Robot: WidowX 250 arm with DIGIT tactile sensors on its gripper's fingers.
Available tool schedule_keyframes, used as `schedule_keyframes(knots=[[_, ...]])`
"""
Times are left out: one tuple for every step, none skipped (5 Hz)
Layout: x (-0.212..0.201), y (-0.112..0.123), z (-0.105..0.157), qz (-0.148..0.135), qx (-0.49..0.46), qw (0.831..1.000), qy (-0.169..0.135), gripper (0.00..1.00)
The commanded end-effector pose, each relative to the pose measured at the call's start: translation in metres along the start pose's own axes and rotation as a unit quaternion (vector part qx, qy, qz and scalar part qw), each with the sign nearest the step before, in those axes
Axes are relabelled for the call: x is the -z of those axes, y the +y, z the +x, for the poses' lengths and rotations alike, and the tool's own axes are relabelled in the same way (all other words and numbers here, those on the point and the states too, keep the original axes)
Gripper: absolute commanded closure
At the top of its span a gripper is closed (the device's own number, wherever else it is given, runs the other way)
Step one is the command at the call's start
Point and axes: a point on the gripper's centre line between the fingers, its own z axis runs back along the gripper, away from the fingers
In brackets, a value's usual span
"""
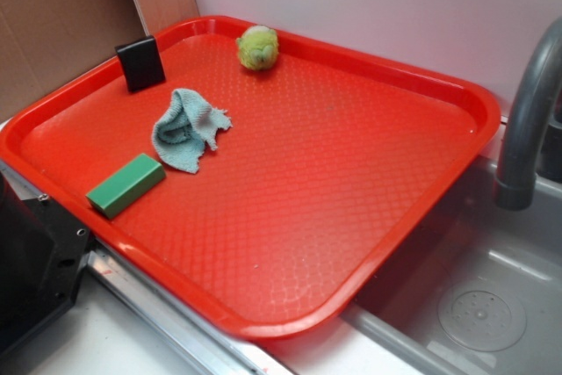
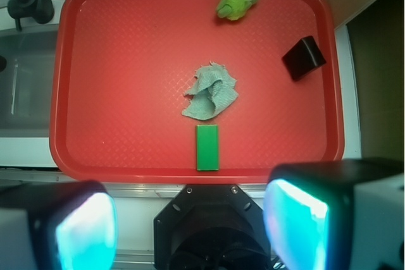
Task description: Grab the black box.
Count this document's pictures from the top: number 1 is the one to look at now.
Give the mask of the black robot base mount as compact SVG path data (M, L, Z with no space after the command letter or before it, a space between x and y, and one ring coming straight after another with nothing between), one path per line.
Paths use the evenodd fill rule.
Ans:
M1 178L1 357L76 303L93 242L57 201L21 199Z

